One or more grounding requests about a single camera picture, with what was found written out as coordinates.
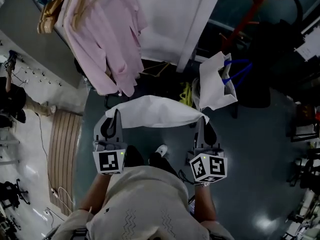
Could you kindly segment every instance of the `pink shirt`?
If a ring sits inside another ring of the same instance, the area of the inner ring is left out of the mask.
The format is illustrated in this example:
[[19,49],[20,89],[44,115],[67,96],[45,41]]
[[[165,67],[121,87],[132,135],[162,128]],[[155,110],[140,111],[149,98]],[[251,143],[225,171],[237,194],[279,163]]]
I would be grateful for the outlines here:
[[[70,2],[63,27],[84,73],[100,95],[123,91],[132,96],[135,78],[144,70],[138,35],[147,26],[138,0],[97,0],[75,32],[71,22],[77,3]],[[106,74],[107,64],[116,83]]]

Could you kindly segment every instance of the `white sneaker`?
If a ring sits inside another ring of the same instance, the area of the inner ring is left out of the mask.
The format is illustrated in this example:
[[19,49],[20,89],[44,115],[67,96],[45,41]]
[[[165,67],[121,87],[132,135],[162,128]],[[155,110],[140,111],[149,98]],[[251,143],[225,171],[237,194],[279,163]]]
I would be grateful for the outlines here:
[[51,114],[56,113],[56,110],[57,110],[57,106],[56,105],[53,105],[53,106],[50,107]]
[[161,145],[160,147],[157,148],[155,151],[156,153],[159,153],[161,157],[163,157],[168,151],[168,146],[167,145]]

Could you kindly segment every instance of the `black clothing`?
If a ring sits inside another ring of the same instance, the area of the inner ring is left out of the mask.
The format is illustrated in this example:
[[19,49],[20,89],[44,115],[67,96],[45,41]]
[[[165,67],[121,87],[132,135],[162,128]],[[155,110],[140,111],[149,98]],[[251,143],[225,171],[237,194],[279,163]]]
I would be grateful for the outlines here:
[[5,115],[0,115],[0,128],[12,127],[12,121]]
[[[139,151],[132,145],[128,146],[128,148],[126,149],[124,167],[136,167],[144,165],[144,159],[142,158]],[[171,167],[167,159],[161,157],[161,154],[157,152],[150,155],[149,165],[167,171],[168,173],[171,173],[178,177],[176,171]]]
[[11,84],[11,89],[6,92],[6,77],[0,77],[0,110],[17,112],[26,104],[26,92],[22,87]]

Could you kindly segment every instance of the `yellow item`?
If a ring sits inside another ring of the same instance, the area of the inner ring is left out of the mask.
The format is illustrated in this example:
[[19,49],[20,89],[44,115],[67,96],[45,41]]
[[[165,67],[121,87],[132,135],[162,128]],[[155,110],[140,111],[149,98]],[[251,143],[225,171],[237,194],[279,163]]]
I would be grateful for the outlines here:
[[183,93],[180,94],[180,100],[179,102],[192,107],[194,102],[192,100],[192,86],[189,82],[181,83],[181,85],[185,85],[185,88],[183,89]]

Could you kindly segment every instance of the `white shopping bag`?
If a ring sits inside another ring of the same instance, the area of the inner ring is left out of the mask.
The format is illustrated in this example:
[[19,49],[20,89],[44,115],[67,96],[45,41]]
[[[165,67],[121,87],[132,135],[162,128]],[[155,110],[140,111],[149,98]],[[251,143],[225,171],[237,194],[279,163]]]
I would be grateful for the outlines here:
[[224,55],[221,51],[200,65],[200,98],[194,96],[192,86],[193,102],[197,101],[196,107],[202,110],[206,107],[217,110],[237,102],[234,84],[228,81],[224,85],[222,79],[228,79],[231,64],[225,66],[225,61],[231,61],[231,54]]
[[197,122],[201,117],[206,123],[209,117],[173,99],[153,95],[142,96],[128,102],[120,103],[105,112],[106,118],[113,118],[115,111],[121,114],[122,128],[151,127],[168,128],[185,126]]

